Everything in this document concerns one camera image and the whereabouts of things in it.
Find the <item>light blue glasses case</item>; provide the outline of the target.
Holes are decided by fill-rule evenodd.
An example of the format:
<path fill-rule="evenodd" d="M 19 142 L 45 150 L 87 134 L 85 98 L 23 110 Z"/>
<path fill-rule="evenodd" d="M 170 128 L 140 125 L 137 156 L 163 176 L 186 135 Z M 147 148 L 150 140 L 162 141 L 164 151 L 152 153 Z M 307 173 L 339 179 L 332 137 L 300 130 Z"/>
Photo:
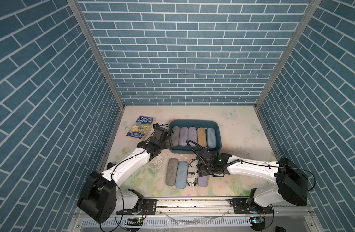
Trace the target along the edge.
<path fill-rule="evenodd" d="M 216 132 L 213 128 L 207 128 L 206 130 L 207 135 L 207 147 L 208 148 L 215 148 L 216 147 Z"/>
<path fill-rule="evenodd" d="M 188 163 L 186 161 L 180 161 L 177 167 L 175 186 L 178 189 L 184 189 L 187 185 L 188 179 Z"/>

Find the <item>tan fabric glasses case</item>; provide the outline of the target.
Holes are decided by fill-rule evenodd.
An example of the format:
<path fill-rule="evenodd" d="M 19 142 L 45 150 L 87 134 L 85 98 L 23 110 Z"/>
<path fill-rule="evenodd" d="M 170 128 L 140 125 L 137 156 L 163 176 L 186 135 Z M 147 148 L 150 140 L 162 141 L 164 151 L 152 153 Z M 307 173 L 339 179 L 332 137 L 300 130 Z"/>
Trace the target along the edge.
<path fill-rule="evenodd" d="M 203 148 L 205 148 L 207 146 L 205 128 L 198 128 L 197 129 L 197 143 Z"/>

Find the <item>lavender fabric glasses case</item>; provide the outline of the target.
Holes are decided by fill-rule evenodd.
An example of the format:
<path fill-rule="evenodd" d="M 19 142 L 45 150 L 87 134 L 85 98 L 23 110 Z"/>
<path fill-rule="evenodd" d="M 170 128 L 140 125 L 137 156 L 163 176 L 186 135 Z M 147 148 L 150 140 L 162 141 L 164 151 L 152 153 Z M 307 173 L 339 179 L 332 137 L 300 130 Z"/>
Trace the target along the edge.
<path fill-rule="evenodd" d="M 187 127 L 181 127 L 179 131 L 179 142 L 178 142 L 180 147 L 187 146 L 188 137 L 189 137 L 189 129 Z"/>

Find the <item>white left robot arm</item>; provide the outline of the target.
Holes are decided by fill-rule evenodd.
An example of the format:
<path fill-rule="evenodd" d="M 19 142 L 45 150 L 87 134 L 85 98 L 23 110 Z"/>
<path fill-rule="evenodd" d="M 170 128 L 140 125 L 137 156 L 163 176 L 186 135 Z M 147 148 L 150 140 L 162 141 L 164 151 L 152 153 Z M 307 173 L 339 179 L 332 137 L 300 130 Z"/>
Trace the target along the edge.
<path fill-rule="evenodd" d="M 129 189 L 124 193 L 120 186 L 139 168 L 157 157 L 162 150 L 172 146 L 171 133 L 166 125 L 153 125 L 150 138 L 137 144 L 137 148 L 118 164 L 110 164 L 107 170 L 92 172 L 85 180 L 77 207 L 97 223 L 104 223 L 116 212 L 142 210 L 143 195 Z"/>

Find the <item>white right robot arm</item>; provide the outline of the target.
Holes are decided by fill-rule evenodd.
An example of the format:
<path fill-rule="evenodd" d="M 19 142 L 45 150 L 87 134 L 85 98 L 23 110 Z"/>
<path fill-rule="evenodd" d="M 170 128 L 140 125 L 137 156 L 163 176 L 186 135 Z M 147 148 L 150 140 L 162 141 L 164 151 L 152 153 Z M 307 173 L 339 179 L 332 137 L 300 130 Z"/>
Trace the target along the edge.
<path fill-rule="evenodd" d="M 287 159 L 256 161 L 228 153 L 213 155 L 203 149 L 196 152 L 198 176 L 224 177 L 240 175 L 270 183 L 267 187 L 253 188 L 246 200 L 249 211 L 259 212 L 275 203 L 286 201 L 295 206 L 306 206 L 308 177 L 304 171 Z"/>

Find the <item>newspaper print glasses case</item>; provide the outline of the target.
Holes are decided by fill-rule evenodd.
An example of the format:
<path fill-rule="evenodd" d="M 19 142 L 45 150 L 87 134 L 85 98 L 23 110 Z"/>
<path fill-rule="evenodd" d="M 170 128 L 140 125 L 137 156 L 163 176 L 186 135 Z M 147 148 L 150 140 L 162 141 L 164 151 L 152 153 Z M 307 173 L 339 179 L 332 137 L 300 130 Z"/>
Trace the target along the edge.
<path fill-rule="evenodd" d="M 192 159 L 188 163 L 187 185 L 190 187 L 194 187 L 197 185 L 198 164 L 199 161 L 197 159 Z"/>

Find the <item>dark grey lower glasses case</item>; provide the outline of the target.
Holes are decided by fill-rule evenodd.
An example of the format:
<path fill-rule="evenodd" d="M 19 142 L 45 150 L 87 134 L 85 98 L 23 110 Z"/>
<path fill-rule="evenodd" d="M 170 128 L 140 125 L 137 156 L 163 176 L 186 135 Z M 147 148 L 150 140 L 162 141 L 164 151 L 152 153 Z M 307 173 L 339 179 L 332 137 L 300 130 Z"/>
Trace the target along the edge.
<path fill-rule="evenodd" d="M 171 158 L 168 161 L 165 183 L 167 186 L 174 186 L 176 182 L 178 159 Z"/>

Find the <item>teal plastic storage bin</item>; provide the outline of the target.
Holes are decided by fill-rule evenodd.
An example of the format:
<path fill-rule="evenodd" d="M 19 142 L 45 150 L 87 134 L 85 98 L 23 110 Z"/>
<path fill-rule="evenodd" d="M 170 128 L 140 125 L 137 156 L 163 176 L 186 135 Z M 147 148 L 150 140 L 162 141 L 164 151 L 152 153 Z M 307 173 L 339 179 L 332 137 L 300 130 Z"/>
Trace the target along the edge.
<path fill-rule="evenodd" d="M 215 131 L 216 147 L 215 148 L 207 148 L 207 150 L 209 152 L 217 152 L 217 151 L 220 151 L 222 148 L 220 129 L 219 129 L 218 124 L 214 121 L 197 120 L 197 119 L 179 119 L 179 120 L 174 120 L 174 121 L 170 122 L 169 126 L 170 126 L 170 130 L 172 130 L 172 128 L 175 126 L 178 126 L 179 128 L 181 128 L 181 127 L 204 128 L 205 130 L 207 130 L 208 128 L 212 128 Z M 192 150 L 188 146 L 172 147 L 172 148 L 169 148 L 169 150 L 175 154 L 193 154 Z"/>

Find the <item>colourful paperback book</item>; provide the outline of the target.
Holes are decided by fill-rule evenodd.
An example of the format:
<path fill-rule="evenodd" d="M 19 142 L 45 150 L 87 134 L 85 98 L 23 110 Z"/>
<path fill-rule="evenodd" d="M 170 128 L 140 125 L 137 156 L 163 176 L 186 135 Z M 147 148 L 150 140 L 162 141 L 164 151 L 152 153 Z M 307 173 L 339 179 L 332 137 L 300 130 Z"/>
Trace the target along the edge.
<path fill-rule="evenodd" d="M 134 139 L 143 139 L 150 130 L 150 127 L 154 123 L 154 118 L 140 116 L 134 125 L 131 127 L 126 136 Z"/>

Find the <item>aluminium front rail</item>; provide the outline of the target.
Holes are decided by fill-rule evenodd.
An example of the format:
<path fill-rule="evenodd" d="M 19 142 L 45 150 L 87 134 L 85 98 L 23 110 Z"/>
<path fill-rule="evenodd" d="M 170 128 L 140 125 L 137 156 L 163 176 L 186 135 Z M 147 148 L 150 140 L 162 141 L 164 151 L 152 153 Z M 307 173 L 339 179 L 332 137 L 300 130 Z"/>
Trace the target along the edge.
<path fill-rule="evenodd" d="M 149 216 L 307 216 L 313 214 L 311 206 L 294 206 L 286 202 L 278 205 L 272 205 L 274 212 L 272 214 L 235 214 L 229 201 L 234 197 L 161 197 L 145 198 L 157 199 L 157 208 L 155 215 Z"/>

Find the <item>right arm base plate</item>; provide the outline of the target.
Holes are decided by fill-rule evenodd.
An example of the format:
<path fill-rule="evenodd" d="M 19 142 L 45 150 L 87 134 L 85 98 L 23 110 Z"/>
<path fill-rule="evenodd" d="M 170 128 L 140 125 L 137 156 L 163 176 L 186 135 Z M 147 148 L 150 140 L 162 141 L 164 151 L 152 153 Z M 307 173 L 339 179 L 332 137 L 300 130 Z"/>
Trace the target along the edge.
<path fill-rule="evenodd" d="M 253 198 L 233 198 L 229 201 L 235 214 L 272 214 L 272 206 L 261 207 L 256 204 Z"/>

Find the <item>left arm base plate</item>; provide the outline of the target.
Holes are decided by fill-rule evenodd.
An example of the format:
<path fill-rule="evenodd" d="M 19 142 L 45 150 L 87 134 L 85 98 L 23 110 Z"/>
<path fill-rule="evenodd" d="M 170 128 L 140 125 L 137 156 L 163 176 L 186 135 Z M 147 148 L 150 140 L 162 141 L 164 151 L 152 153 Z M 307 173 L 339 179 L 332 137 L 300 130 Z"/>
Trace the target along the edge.
<path fill-rule="evenodd" d="M 116 212 L 117 215 L 141 215 L 142 213 L 148 215 L 155 215 L 157 208 L 157 199 L 143 199 L 142 203 L 138 204 L 135 209 L 122 208 Z"/>

